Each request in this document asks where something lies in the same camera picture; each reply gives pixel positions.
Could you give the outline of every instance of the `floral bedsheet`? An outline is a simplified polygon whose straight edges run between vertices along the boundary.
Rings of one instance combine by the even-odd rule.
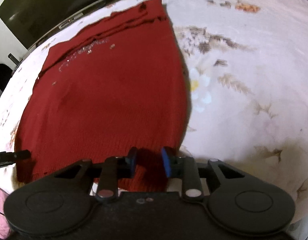
[[[49,48],[141,1],[102,8],[31,53],[0,98],[0,151],[14,150]],[[294,221],[307,215],[308,0],[162,1],[189,78],[191,116],[181,152],[199,161],[218,158],[273,183],[295,200]],[[15,172],[0,176],[16,180]]]

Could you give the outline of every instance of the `black television screen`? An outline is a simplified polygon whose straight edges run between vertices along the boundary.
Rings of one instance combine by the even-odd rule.
[[[28,49],[66,18],[96,1],[4,0],[0,18]]]

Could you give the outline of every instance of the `pink cloth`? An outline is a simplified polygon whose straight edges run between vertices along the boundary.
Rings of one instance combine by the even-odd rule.
[[[7,196],[8,194],[0,189],[0,213],[2,214],[4,214],[3,206]],[[2,214],[0,214],[0,238],[6,239],[9,236],[11,229],[7,223],[5,216]]]

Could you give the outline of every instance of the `white wall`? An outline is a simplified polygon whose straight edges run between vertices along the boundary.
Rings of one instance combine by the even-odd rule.
[[[14,69],[15,64],[7,57],[12,53],[18,60],[26,53],[25,47],[18,41],[18,39],[6,27],[0,19],[0,63],[8,65]]]

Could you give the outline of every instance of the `folded red sweater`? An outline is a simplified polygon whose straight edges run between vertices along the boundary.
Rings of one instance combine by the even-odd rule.
[[[119,186],[160,191],[160,150],[179,147],[186,90],[174,34],[161,0],[112,13],[50,48],[15,139],[30,161],[17,163],[21,182],[80,159],[94,163],[136,146],[134,179]]]

